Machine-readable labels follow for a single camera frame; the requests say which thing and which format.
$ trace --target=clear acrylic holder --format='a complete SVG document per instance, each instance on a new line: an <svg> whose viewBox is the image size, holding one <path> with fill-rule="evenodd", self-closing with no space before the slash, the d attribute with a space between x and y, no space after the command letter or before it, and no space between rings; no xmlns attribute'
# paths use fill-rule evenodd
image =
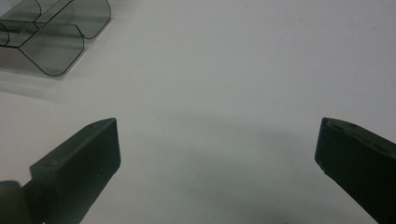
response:
<svg viewBox="0 0 396 224"><path fill-rule="evenodd" d="M0 68L60 76L110 17L107 0L23 0L0 17Z"/></svg>

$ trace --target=tabletop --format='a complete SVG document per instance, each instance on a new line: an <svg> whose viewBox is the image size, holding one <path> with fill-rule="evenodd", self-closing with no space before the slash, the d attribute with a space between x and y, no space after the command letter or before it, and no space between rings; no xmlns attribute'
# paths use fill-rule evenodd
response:
<svg viewBox="0 0 396 224"><path fill-rule="evenodd" d="M116 118L121 167L82 221L375 221L314 155L321 119L390 141L393 0L109 0L66 75L0 70L0 179Z"/></svg>

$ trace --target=white surface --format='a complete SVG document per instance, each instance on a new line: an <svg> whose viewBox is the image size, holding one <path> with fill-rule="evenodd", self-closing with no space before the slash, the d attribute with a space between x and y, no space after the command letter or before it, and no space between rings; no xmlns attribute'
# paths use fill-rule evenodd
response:
<svg viewBox="0 0 396 224"><path fill-rule="evenodd" d="M321 172L320 120L391 141L393 0L111 0L60 80L0 72L0 179L115 117L122 165L90 223L375 222Z"/></svg>

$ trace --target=white table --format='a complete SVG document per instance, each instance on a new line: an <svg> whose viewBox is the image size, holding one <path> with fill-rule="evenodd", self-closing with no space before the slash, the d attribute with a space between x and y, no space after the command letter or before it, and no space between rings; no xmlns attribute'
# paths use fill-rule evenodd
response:
<svg viewBox="0 0 396 224"><path fill-rule="evenodd" d="M314 161L321 118L395 141L393 0L111 0L61 79L0 71L0 179L118 119L84 224L365 223Z"/></svg>

